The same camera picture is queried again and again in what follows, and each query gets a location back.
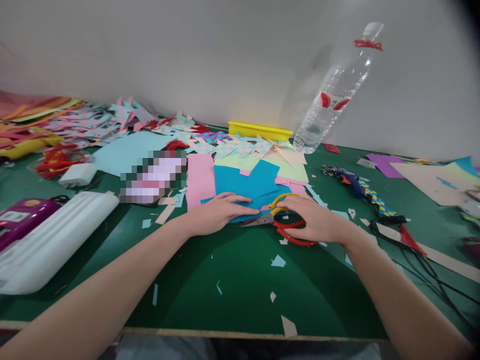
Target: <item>red bow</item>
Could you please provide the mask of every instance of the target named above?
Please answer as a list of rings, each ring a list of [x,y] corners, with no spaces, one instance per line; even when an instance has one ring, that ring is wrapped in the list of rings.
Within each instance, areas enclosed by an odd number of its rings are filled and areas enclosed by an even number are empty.
[[[383,51],[382,43],[377,42],[376,44],[371,42],[370,40],[355,40],[355,47],[356,48],[372,48]]]

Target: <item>green tabletop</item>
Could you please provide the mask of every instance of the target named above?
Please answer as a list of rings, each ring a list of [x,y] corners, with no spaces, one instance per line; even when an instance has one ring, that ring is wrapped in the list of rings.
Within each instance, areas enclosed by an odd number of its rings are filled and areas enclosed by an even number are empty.
[[[310,184],[331,210],[355,209],[353,222],[363,228],[359,218],[374,218],[371,208],[354,198],[348,186],[323,175],[322,165],[342,167],[370,179],[371,187],[389,207],[411,219],[407,228],[418,242],[476,265],[460,238],[480,237],[480,231],[461,219],[456,208],[438,206],[406,179],[390,179],[378,170],[357,165],[366,151],[344,147],[340,150],[341,154],[330,153],[321,146],[305,157]],[[76,193],[55,181],[40,181],[28,169],[38,156],[28,156],[13,168],[0,169],[0,209],[24,198]],[[98,172],[94,181],[100,177],[92,191],[119,193],[118,177]],[[120,204],[44,288],[30,295],[0,296],[0,328],[21,327],[33,320],[158,229],[155,223],[142,229],[142,220],[154,222],[158,215],[153,214],[160,214],[164,208]],[[186,210],[184,202],[172,217]],[[272,226],[235,228],[231,224],[213,235],[191,238],[156,278],[157,305],[152,304],[152,284],[126,323],[127,330],[165,334],[167,329],[171,334],[198,331],[197,334],[218,336],[278,338],[283,334],[283,315],[296,324],[304,339],[387,338],[373,303],[354,269],[345,262],[340,245],[299,247],[291,243],[281,245],[280,239]],[[418,277],[418,273],[426,274],[413,255],[383,238],[379,238],[379,244],[455,326],[472,338],[468,326]],[[286,261],[285,267],[271,266],[277,255]],[[432,266],[441,279],[480,300],[479,284],[435,263]],[[217,290],[218,281],[222,294]],[[274,303],[270,300],[271,292],[276,294]],[[478,307],[453,291],[447,292],[470,322],[478,324]]]

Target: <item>yellow container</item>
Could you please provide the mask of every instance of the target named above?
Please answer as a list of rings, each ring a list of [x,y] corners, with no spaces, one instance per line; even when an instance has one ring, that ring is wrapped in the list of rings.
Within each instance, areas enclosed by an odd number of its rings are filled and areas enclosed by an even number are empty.
[[[235,120],[231,120],[228,123],[230,124],[228,128],[229,134],[235,135],[236,133],[240,133],[243,137],[256,138],[257,135],[260,135],[265,139],[289,141],[290,135],[294,133],[293,131],[280,127],[263,126]]]

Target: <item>scissors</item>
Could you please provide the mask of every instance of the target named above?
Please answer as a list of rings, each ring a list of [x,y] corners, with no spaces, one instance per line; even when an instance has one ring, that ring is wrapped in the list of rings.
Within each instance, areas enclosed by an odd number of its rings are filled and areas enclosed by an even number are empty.
[[[314,242],[314,241],[298,240],[298,239],[290,236],[289,234],[287,234],[287,232],[285,231],[285,229],[297,228],[299,226],[305,225],[306,224],[305,220],[301,220],[301,221],[294,222],[294,223],[291,223],[291,224],[284,224],[284,223],[280,223],[280,222],[275,221],[275,215],[277,215],[281,211],[288,211],[289,210],[287,207],[277,207],[277,203],[280,200],[286,198],[287,196],[300,196],[300,195],[294,194],[294,193],[285,193],[285,194],[280,195],[279,197],[277,197],[275,199],[275,201],[273,201],[270,204],[269,207],[270,207],[270,209],[272,209],[270,211],[270,213],[268,213],[266,215],[263,215],[263,216],[260,216],[260,217],[257,217],[257,218],[254,218],[254,219],[247,220],[240,225],[240,228],[245,228],[245,227],[250,227],[250,226],[255,226],[255,225],[272,224],[274,227],[276,227],[276,232],[279,233],[280,235],[282,235],[285,239],[287,239],[292,244],[295,244],[295,245],[298,245],[298,246],[315,245],[316,242]]]

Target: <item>purple appliance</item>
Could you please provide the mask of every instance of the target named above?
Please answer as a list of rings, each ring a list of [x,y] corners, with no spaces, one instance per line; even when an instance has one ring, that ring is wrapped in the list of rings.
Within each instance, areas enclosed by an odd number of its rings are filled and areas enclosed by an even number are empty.
[[[27,198],[0,212],[0,252],[22,239],[61,207],[50,200]]]

